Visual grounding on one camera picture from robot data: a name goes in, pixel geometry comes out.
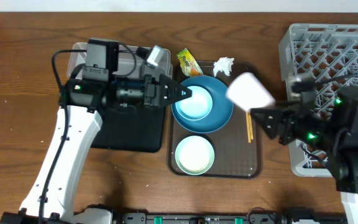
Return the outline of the wooden chopstick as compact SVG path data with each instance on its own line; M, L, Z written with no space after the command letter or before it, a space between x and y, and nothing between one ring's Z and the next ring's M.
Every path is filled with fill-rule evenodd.
M247 125L247 138L248 143L250 144L252 142L251 134L250 134L250 121L249 121L249 113L246 112L246 125Z
M252 118L251 118L250 113L249 113L249 121L250 121L250 134L251 134L251 138L253 140L254 139L254 134L253 134L253 127L252 127Z

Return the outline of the light blue bowl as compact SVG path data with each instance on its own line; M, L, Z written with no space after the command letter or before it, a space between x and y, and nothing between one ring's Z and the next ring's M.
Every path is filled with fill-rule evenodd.
M212 110L213 99L209 91L200 86L189 86L191 97L175 103L178 114L190 121L205 118Z

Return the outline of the pink white cup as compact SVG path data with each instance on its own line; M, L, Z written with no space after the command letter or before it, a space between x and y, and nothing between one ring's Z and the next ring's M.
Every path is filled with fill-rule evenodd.
M232 81L226 91L226 98L245 112L275 104L275 98L250 72L242 73Z

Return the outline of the dark blue plate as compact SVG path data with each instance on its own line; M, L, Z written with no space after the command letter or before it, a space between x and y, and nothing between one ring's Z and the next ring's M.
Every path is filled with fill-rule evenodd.
M194 133L212 133L222 128L231 118L234 104L226 98L227 86L220 80L210 76L187 78L181 83L183 86L200 86L207 90L212 97L211 112L203 119L190 121L181 116L172 106L172 114L176 121L185 129Z

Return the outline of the light green bowl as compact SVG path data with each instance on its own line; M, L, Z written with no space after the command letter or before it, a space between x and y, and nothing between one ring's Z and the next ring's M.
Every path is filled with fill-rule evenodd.
M175 161L181 171L188 175L207 173L214 163L213 145L204 137L188 136L175 149Z

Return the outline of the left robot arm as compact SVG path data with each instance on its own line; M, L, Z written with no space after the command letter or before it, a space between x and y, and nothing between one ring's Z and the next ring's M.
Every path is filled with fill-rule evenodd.
M163 108L192 95L163 74L144 74L138 80L118 74L121 47L116 40L90 39L85 62L58 84L57 123L40 172L19 211L3 213L1 223L112 223L112 210L102 205L74 212L81 172L104 111L117 106Z

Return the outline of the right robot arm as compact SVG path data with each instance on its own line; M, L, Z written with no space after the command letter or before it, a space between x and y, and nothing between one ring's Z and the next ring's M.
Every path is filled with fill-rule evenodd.
M338 91L329 119L290 108L252 108L250 115L269 138L278 137L282 145L300 140L324 151L347 221L358 223L358 87Z

